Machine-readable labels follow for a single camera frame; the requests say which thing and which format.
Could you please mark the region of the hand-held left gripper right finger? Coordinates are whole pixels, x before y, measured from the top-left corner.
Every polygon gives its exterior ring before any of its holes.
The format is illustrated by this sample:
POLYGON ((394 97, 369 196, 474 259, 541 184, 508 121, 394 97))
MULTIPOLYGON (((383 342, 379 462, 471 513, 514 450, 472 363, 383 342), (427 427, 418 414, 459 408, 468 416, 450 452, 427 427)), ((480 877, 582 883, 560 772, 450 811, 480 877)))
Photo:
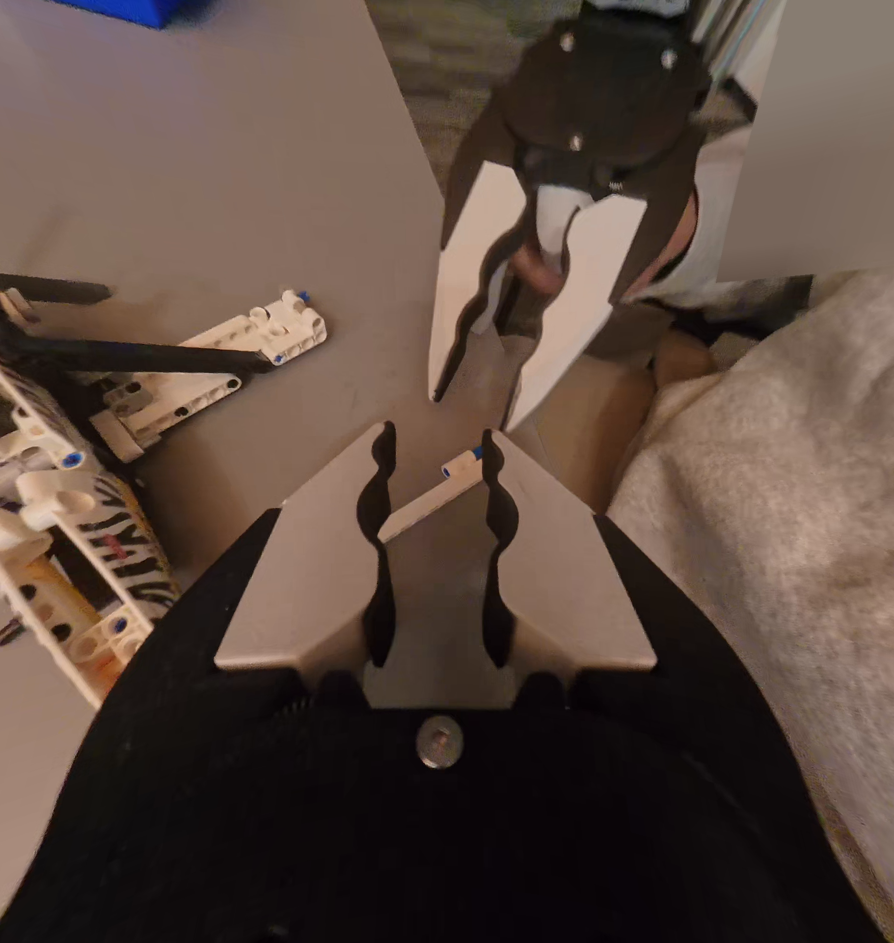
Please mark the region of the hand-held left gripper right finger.
POLYGON ((517 690, 588 671, 650 672, 657 656, 593 511, 509 438, 486 430, 488 562, 482 638, 517 690))

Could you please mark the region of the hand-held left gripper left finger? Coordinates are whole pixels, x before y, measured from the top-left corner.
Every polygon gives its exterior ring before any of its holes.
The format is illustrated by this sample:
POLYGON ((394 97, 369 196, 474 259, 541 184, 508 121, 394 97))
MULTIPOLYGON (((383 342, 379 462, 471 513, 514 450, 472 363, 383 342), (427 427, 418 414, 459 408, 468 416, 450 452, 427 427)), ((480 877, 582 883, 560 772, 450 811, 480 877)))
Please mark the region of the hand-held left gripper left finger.
POLYGON ((387 660, 396 607, 380 538, 396 467, 391 421, 377 422, 286 499, 214 662, 288 667, 308 689, 387 660))

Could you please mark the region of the zebra striped lego plane model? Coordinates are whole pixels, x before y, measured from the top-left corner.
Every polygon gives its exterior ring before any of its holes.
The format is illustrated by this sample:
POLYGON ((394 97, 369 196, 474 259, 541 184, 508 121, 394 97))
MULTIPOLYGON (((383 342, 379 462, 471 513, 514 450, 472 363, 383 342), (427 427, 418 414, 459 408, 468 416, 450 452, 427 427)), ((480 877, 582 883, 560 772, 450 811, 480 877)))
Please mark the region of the zebra striped lego plane model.
POLYGON ((179 345, 36 332, 31 302, 111 296, 0 274, 0 600, 94 710, 181 595, 123 468, 328 336, 292 289, 179 345))

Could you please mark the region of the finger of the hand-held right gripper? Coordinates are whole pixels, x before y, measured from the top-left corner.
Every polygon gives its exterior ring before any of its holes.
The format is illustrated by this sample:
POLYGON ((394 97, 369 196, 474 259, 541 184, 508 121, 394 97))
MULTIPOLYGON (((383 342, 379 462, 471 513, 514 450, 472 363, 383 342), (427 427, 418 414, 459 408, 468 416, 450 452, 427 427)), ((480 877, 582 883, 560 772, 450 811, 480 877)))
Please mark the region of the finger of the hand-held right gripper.
POLYGON ((521 426, 607 323, 611 295, 644 218, 647 202, 610 194, 593 200, 573 188, 540 188, 536 235, 560 250, 562 288, 544 309, 532 354, 518 372, 503 432, 521 426))
POLYGON ((483 162, 440 253, 428 357, 433 403, 447 394, 471 339, 495 324, 510 261, 534 222, 535 196, 517 172, 483 162))

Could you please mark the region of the blue plastic storage bin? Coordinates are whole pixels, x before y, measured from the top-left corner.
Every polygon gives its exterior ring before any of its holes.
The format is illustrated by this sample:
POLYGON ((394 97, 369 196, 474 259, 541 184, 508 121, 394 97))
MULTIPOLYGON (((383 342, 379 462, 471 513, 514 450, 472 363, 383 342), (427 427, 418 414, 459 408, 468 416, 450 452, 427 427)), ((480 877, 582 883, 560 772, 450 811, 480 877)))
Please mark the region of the blue plastic storage bin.
POLYGON ((153 30, 192 26, 204 21, 219 1, 54 1, 60 6, 83 10, 153 30))

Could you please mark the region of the person's right hand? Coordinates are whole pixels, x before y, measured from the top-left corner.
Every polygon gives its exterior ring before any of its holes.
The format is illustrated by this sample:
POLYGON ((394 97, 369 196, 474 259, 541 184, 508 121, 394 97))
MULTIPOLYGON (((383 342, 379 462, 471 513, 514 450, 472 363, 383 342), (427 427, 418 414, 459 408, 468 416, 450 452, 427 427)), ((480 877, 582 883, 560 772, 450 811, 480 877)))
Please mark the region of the person's right hand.
POLYGON ((553 297, 564 285, 562 272, 547 262, 540 249, 531 243, 523 243, 509 260, 509 268, 515 276, 537 293, 553 297))

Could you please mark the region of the person's grey fleece hoodie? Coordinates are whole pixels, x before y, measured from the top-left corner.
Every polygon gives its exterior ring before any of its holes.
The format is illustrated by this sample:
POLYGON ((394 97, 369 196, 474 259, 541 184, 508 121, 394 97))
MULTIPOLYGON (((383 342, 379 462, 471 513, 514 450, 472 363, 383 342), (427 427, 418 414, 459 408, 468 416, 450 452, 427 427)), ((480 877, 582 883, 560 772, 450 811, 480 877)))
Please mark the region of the person's grey fleece hoodie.
POLYGON ((608 515, 746 663, 894 933, 894 269, 661 393, 608 515))

